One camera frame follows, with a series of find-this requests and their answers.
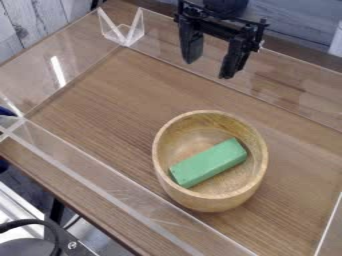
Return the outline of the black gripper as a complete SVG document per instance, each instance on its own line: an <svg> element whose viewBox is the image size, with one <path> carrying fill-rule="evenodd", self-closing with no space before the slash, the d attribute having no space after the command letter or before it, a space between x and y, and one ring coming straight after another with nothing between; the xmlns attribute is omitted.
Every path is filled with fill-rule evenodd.
<svg viewBox="0 0 342 256"><path fill-rule="evenodd" d="M203 54L205 34L230 41L220 71L221 79L233 78L244 69L250 51L257 52L264 41L268 19L246 15L249 2L250 0L178 0L174 20L179 27L186 63L194 63Z"/></svg>

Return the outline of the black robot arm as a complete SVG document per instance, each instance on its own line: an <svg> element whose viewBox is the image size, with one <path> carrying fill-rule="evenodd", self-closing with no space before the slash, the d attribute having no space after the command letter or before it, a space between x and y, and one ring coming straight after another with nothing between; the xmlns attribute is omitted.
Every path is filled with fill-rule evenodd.
<svg viewBox="0 0 342 256"><path fill-rule="evenodd" d="M249 0L178 0L174 22L179 29L182 58L193 64L203 55L205 35L229 43L218 77L232 79L258 52L270 26L266 18L244 17Z"/></svg>

